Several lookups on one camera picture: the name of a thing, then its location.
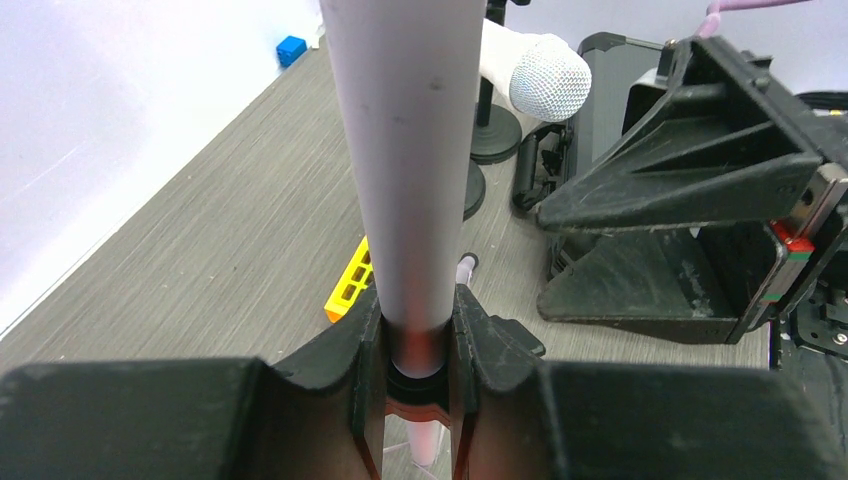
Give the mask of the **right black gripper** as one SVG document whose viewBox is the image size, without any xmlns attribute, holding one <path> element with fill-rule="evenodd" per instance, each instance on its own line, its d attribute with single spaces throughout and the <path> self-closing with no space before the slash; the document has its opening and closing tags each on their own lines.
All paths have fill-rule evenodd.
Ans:
<svg viewBox="0 0 848 480">
<path fill-rule="evenodd" d="M 692 345 L 773 321 L 845 359 L 846 124 L 723 39 L 665 49 L 662 76 L 653 106 L 536 219 L 549 232 L 663 230 L 598 238 L 539 294 L 540 316 Z M 710 228 L 743 223 L 765 228 Z"/>
</svg>

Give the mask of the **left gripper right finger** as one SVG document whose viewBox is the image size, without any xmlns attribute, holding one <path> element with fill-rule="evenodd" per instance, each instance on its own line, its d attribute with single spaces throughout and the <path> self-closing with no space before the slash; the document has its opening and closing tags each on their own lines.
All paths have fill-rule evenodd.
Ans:
<svg viewBox="0 0 848 480">
<path fill-rule="evenodd" d="M 824 416 L 756 369 L 546 361 L 458 286 L 457 479 L 843 479 Z"/>
</svg>

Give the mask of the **white music stand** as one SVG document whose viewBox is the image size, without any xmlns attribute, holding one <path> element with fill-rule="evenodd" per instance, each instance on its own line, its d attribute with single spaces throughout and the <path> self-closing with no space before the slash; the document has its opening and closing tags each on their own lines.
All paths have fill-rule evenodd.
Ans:
<svg viewBox="0 0 848 480">
<path fill-rule="evenodd" d="M 426 378 L 447 360 L 485 3 L 321 10 L 390 359 Z"/>
</svg>

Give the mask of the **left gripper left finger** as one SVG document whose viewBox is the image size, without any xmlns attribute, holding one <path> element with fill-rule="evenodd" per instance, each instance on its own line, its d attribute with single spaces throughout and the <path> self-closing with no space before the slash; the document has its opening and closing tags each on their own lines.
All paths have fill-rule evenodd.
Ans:
<svg viewBox="0 0 848 480">
<path fill-rule="evenodd" d="M 374 290 L 275 365 L 29 364 L 1 381 L 5 479 L 376 479 L 386 360 Z"/>
</svg>

